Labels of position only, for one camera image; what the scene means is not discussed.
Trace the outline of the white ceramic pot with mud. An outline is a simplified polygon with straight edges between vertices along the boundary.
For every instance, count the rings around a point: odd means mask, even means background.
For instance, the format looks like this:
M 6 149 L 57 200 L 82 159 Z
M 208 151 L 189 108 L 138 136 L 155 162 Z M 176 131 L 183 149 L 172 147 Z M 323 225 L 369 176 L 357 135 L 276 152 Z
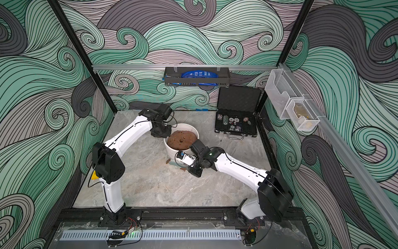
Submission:
M 175 163 L 175 156 L 180 150 L 192 156 L 190 146 L 199 138 L 199 132 L 190 124 L 179 123 L 172 127 L 171 136 L 163 139 L 170 162 Z

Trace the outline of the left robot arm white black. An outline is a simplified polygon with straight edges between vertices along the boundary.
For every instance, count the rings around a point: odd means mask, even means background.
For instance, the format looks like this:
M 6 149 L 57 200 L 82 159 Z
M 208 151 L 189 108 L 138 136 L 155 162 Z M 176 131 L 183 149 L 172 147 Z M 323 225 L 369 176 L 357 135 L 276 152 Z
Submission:
M 172 113 L 171 107 L 166 104 L 161 104 L 156 110 L 141 110 L 132 123 L 113 138 L 105 143 L 93 145 L 93 170 L 105 195 L 105 214 L 115 223 L 121 223 L 126 219 L 121 191 L 121 178 L 125 166 L 121 158 L 147 132 L 154 138 L 168 138 L 172 131 L 172 125 L 169 124 Z

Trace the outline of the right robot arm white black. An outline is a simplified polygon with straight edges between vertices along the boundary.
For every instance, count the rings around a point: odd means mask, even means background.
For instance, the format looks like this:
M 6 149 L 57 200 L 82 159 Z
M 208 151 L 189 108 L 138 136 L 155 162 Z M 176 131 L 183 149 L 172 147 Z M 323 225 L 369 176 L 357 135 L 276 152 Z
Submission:
M 266 171 L 250 166 L 230 156 L 223 148 L 205 146 L 196 140 L 191 146 L 192 155 L 182 151 L 175 156 L 188 166 L 188 172 L 201 177 L 204 169 L 227 174 L 257 193 L 257 197 L 246 199 L 238 211 L 248 220 L 266 216 L 274 222 L 281 222 L 292 204 L 293 192 L 281 172 Z

